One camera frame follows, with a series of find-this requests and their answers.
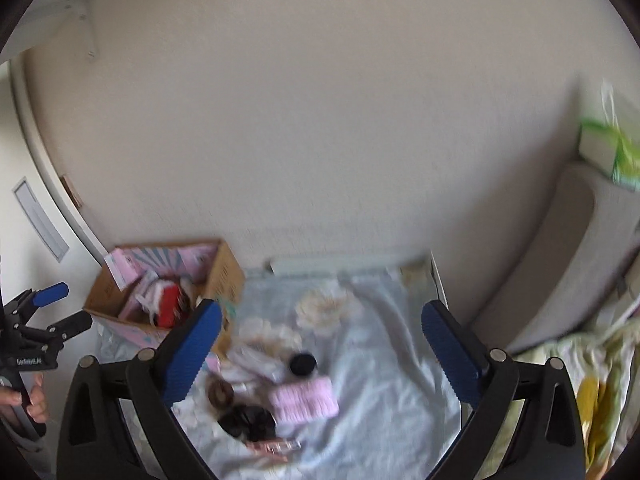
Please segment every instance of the black jar lid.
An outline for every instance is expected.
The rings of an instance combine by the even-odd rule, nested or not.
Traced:
[[[289,361],[289,370],[296,377],[309,377],[316,369],[316,358],[308,352],[296,354]]]

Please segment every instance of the black hair accessory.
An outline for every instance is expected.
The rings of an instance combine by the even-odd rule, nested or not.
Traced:
[[[289,370],[296,377],[309,377],[316,369],[316,358],[308,352],[296,354],[289,361]]]
[[[229,435],[240,440],[260,442],[276,438],[276,421],[262,406],[238,404],[218,423]]]

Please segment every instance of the metal screw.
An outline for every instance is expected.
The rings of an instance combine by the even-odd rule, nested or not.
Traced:
[[[80,359],[80,362],[78,364],[81,368],[88,368],[89,366],[94,364],[94,356],[85,355],[82,359]]]
[[[141,361],[151,361],[156,355],[156,351],[153,348],[143,348],[138,352],[138,359]]]
[[[551,365],[552,368],[555,368],[556,370],[562,370],[564,368],[564,363],[562,362],[562,359],[558,357],[552,357],[551,359],[549,359],[549,364]]]
[[[503,363],[507,360],[507,354],[505,354],[504,350],[500,350],[499,348],[494,348],[489,352],[491,359],[494,361],[498,361],[499,363]]]

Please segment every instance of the white door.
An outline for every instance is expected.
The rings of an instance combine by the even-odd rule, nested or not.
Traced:
[[[15,187],[25,180],[45,215],[58,231],[68,250],[57,260],[27,218]],[[22,136],[12,96],[8,63],[0,65],[0,287],[7,303],[27,288],[45,288],[66,282],[69,295],[37,312],[30,326],[45,328],[82,308],[100,265],[91,256],[49,195]],[[96,353],[97,332],[91,330],[65,344],[58,355],[57,370],[45,372],[45,392],[51,420],[47,424],[47,444],[53,457],[57,449],[60,420],[66,393],[78,360]]]

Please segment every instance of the pink towel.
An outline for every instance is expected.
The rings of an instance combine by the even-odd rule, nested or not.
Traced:
[[[339,412],[329,377],[284,384],[269,394],[274,418],[279,424],[303,424],[319,418],[332,418]]]

